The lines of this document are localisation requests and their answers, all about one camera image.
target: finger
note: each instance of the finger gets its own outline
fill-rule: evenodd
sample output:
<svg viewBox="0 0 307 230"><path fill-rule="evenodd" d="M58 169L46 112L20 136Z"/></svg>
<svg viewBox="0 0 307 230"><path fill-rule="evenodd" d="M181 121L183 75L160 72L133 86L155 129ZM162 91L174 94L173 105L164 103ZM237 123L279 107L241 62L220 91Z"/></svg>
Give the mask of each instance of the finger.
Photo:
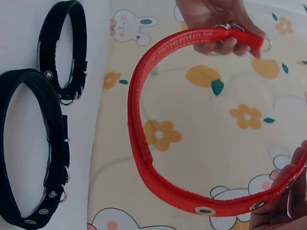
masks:
<svg viewBox="0 0 307 230"><path fill-rule="evenodd" d="M252 34L259 37L265 37L265 32L258 28L249 17L242 0L234 1L234 5L231 8L231 11L235 17L235 20L245 30L248 30Z"/></svg>
<svg viewBox="0 0 307 230"><path fill-rule="evenodd" d="M261 58L261 52L259 50L251 49L250 54L254 56L256 59Z"/></svg>
<svg viewBox="0 0 307 230"><path fill-rule="evenodd" d="M307 149L307 140L304 140L301 144L301 146L305 149Z"/></svg>
<svg viewBox="0 0 307 230"><path fill-rule="evenodd" d="M215 47L216 47L216 42L207 42L203 44L194 45L194 49L197 52L200 52L205 55L210 54L214 50Z"/></svg>
<svg viewBox="0 0 307 230"><path fill-rule="evenodd" d="M214 52L223 55L231 54L234 51L236 44L237 44L236 38L228 37L222 42L222 45L217 44L215 46Z"/></svg>
<svg viewBox="0 0 307 230"><path fill-rule="evenodd" d="M238 56L243 56L243 55L245 55L249 51L250 51L250 47L249 46L237 44L235 46L235 49L234 49L234 54L236 54Z"/></svg>
<svg viewBox="0 0 307 230"><path fill-rule="evenodd" d="M275 187L292 169L294 165L286 165L274 180L272 187ZM271 225L271 218L276 207L280 205L280 201L284 202L283 197L279 197L270 204L259 208L251 213L249 230L265 230Z"/></svg>
<svg viewBox="0 0 307 230"><path fill-rule="evenodd" d="M307 216L292 221L291 223L281 226L276 230L306 230Z"/></svg>
<svg viewBox="0 0 307 230"><path fill-rule="evenodd" d="M277 180L277 182L280 182L294 167L294 164L290 164L284 167L282 177L277 177L275 181ZM289 223L292 221L291 218L288 216L289 192L290 190L286 189L279 198L278 204L272 212L271 225Z"/></svg>
<svg viewBox="0 0 307 230"><path fill-rule="evenodd" d="M307 141L303 141L302 147L294 151L291 160L292 164L297 165L299 163L306 151L305 147L307 147ZM292 219L299 219L303 216L307 216L306 185L305 169L290 188L289 213Z"/></svg>

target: flower print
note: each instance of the flower print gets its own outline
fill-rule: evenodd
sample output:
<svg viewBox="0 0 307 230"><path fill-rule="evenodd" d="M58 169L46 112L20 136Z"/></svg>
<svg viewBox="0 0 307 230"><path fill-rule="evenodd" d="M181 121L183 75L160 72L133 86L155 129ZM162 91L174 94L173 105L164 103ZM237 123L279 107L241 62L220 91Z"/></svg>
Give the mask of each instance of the flower print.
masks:
<svg viewBox="0 0 307 230"><path fill-rule="evenodd" d="M118 79L120 79L121 73L116 73L116 72L109 72L106 75L105 82L104 82L104 88L109 90L113 88L117 82Z"/></svg>
<svg viewBox="0 0 307 230"><path fill-rule="evenodd" d="M187 71L186 79L195 86L209 88L213 81L221 79L221 75L209 66L197 65Z"/></svg>
<svg viewBox="0 0 307 230"><path fill-rule="evenodd" d="M276 25L276 29L281 35L293 33L292 22L285 17L281 17L279 19L279 23Z"/></svg>
<svg viewBox="0 0 307 230"><path fill-rule="evenodd" d="M181 23L181 29L182 30L187 30L188 29L188 26L186 23Z"/></svg>
<svg viewBox="0 0 307 230"><path fill-rule="evenodd" d="M260 129L262 117L261 111L257 108L249 108L246 104L241 104L237 109L231 109L230 115L237 119L237 125L241 129Z"/></svg>
<svg viewBox="0 0 307 230"><path fill-rule="evenodd" d="M174 130L171 121L166 120L159 123L156 120L149 120L143 128L148 145L154 145L159 151L166 151L170 143L177 143L181 140L181 133Z"/></svg>

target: orange flower print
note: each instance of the orange flower print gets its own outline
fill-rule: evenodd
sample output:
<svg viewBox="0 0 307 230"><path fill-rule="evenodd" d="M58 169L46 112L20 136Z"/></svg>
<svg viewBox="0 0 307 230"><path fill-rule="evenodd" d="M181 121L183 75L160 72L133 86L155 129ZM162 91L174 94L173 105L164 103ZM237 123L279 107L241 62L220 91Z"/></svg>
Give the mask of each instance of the orange flower print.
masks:
<svg viewBox="0 0 307 230"><path fill-rule="evenodd" d="M281 17L279 19L279 23L275 27L281 35L285 34L292 34L293 28L292 28L292 22L285 17Z"/></svg>
<svg viewBox="0 0 307 230"><path fill-rule="evenodd" d="M237 125L241 129L260 129L262 117L261 111L257 108L249 108L246 104L241 104L237 109L231 109L230 115L237 119Z"/></svg>
<svg viewBox="0 0 307 230"><path fill-rule="evenodd" d="M154 145L159 151L166 151L170 143L177 143L181 140L181 133L174 130L171 121L159 123L156 120L150 120L144 124L143 128L148 145Z"/></svg>
<svg viewBox="0 0 307 230"><path fill-rule="evenodd" d="M109 72L105 78L104 88L107 90L113 88L120 77L121 73Z"/></svg>

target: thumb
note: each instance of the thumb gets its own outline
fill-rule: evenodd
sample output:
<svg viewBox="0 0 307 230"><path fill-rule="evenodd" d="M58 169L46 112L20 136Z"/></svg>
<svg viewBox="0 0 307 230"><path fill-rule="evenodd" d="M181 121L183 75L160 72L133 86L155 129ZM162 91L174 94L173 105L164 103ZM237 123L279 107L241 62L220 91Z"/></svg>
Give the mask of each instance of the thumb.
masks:
<svg viewBox="0 0 307 230"><path fill-rule="evenodd" d="M245 9L243 0L234 0L234 4L231 8L231 11L234 15L235 21L245 30L256 36L265 37L265 32L258 28L249 17Z"/></svg>

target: metal ring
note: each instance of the metal ring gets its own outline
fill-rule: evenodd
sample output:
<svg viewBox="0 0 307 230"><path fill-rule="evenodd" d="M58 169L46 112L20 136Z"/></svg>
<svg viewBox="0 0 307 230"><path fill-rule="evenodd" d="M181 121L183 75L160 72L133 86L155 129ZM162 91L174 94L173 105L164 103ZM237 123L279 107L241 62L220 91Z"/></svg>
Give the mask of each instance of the metal ring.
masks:
<svg viewBox="0 0 307 230"><path fill-rule="evenodd" d="M245 32L245 30L243 29L242 26L236 24L236 23L230 23L229 24L231 26L231 29L235 29L235 28L238 28L239 30L241 30L242 32Z"/></svg>
<svg viewBox="0 0 307 230"><path fill-rule="evenodd" d="M67 166L64 166L64 168L66 169L66 174L67 174L67 177L66 177L66 182L68 183L68 181L71 180L71 175L69 173L69 169Z"/></svg>
<svg viewBox="0 0 307 230"><path fill-rule="evenodd" d="M64 103L61 99L60 99L59 102L60 102L62 105L68 106L68 105L71 105L71 104L75 103L75 102L78 100L78 97L79 97L79 94L78 94L78 92L76 91L74 99L70 100L68 103Z"/></svg>
<svg viewBox="0 0 307 230"><path fill-rule="evenodd" d="M217 25L215 25L215 27L221 27L221 28L224 28L224 29L226 29L226 30L231 29L231 25L230 25L230 24L226 24L226 25L217 24Z"/></svg>
<svg viewBox="0 0 307 230"><path fill-rule="evenodd" d="M267 37L265 37L265 40L267 40L267 41L269 42L269 47L268 47L267 49L265 49L265 50L262 50L262 51L261 51L262 53L268 52L268 51L271 49L271 47L272 47L272 42L271 42L271 40L268 39Z"/></svg>
<svg viewBox="0 0 307 230"><path fill-rule="evenodd" d="M63 194L64 194L64 197L63 197L63 199L61 199L60 201L59 201L59 203L61 204L61 203L64 203L66 200L67 200L67 191L66 191L66 187L62 184L62 188L63 188Z"/></svg>
<svg viewBox="0 0 307 230"><path fill-rule="evenodd" d="M81 91L80 91L80 94L78 95L77 99L80 99L82 97L82 93L83 93L84 88L82 86L80 86L80 89L81 89Z"/></svg>

